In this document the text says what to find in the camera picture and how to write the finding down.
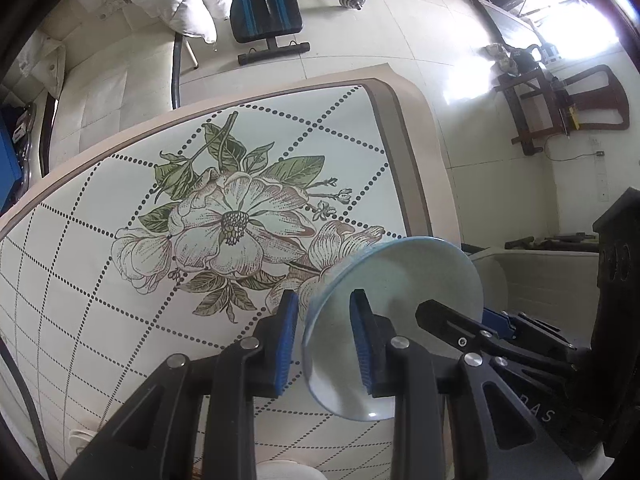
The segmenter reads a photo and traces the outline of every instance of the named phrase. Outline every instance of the wall outlet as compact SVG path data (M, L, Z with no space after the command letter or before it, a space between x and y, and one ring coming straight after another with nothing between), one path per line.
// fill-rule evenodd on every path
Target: wall outlet
M593 165L596 174L596 197L598 202L609 201L609 183L607 181L607 167L605 164L604 150L600 145L600 141L594 137L590 137L589 143L591 151L594 155Z

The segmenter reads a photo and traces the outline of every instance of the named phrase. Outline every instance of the floral pattern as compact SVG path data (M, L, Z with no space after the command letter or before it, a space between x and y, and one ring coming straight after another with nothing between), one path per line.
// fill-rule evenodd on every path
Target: floral pattern
M191 158L159 153L166 162L154 166L156 204L138 217L142 226L117 231L111 257L140 294L165 279L205 294L193 311L198 316L225 311L236 322L236 308L256 310L258 293L273 312L287 288L299 294L303 315L335 266L380 241L384 229L356 232L332 219L331 201L347 204L353 191L316 192L338 184L335 177L317 180L324 156L269 164L274 142L248 152L231 135L238 114L229 113L222 126L204 123L204 143ZM200 156L210 166L198 174Z

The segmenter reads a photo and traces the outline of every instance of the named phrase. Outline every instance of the white sofa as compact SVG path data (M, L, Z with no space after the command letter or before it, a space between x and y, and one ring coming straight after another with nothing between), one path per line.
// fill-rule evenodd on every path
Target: white sofa
M97 142L172 109L175 33L128 0L110 2L91 14L77 0L62 0L40 30L66 49L49 171ZM32 76L23 77L14 62L0 85L0 102L32 102L42 89ZM30 158L36 167L39 153L34 148Z

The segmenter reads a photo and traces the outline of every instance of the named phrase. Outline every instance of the weight bench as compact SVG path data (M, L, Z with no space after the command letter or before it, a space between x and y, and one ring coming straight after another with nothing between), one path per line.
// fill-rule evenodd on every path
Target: weight bench
M230 20L231 30L238 43L267 40L266 50L240 54L240 65L309 51L308 43L278 46L276 41L277 36L302 30L297 0L233 0Z

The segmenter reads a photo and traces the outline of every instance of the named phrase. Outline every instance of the cushion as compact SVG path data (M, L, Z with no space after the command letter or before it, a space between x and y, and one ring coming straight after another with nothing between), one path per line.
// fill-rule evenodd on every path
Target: cushion
M99 50L65 78L49 168L117 132L172 109L175 33L156 22Z

